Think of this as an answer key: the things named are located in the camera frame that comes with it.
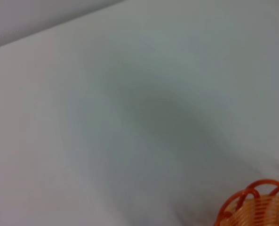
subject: woven basket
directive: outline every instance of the woven basket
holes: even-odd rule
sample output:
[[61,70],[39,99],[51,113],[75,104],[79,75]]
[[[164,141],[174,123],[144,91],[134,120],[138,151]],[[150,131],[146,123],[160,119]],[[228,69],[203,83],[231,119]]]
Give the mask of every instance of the woven basket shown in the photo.
[[[276,188],[260,194],[255,189],[260,185]],[[231,196],[221,207],[214,226],[279,226],[279,181],[258,180]]]

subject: white backdrop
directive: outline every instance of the white backdrop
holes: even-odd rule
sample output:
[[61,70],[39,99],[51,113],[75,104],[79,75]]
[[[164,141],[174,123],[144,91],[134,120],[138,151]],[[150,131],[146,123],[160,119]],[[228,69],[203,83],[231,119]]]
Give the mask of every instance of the white backdrop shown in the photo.
[[88,113],[107,101],[99,76],[121,59],[155,56],[223,103],[227,113],[213,120],[234,146],[279,159],[279,6],[130,0],[0,48],[0,225],[123,225],[97,191],[105,178],[92,182],[103,168],[92,170],[100,156],[90,159],[86,137],[115,122],[98,120],[84,135],[78,118],[112,113]]

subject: white wall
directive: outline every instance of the white wall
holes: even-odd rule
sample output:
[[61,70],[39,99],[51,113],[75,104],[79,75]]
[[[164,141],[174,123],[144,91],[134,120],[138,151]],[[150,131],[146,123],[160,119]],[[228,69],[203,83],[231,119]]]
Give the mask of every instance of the white wall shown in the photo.
[[[279,159],[279,9],[258,0],[130,0],[0,48],[0,225],[119,220],[102,202],[110,191],[96,189],[111,170],[130,169],[120,165],[127,153],[93,149],[111,149],[101,135],[127,123],[103,89],[124,85],[121,64],[153,68],[185,99],[195,90],[233,151]],[[143,145],[129,131],[126,148]],[[144,172],[171,172],[157,161]]]
[[0,0],[0,46],[116,2],[115,0]]

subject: white surface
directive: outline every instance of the white surface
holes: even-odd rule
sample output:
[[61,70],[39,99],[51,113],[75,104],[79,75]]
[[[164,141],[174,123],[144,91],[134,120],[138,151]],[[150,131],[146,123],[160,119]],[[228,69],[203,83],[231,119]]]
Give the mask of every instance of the white surface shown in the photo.
[[[126,176],[139,169],[136,162],[151,178],[172,172],[157,155],[125,165],[119,147],[153,150],[136,133],[126,135],[126,146],[110,139],[124,121],[103,79],[120,79],[105,75],[133,62],[181,81],[176,90],[185,98],[188,90],[212,96],[222,136],[279,159],[279,10],[258,0],[128,1],[0,48],[0,225],[113,226],[119,215],[102,202],[107,183],[131,186]],[[120,152],[103,152],[115,145]],[[145,194],[138,197],[144,203]],[[151,222],[165,225],[165,214],[153,214]]]

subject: orange wire basket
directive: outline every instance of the orange wire basket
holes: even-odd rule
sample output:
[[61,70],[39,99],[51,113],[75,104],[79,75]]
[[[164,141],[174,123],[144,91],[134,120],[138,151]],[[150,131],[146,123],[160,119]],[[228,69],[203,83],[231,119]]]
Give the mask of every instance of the orange wire basket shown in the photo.
[[[256,190],[260,185],[276,188],[260,194]],[[214,226],[279,226],[279,181],[258,180],[235,193],[221,207]]]

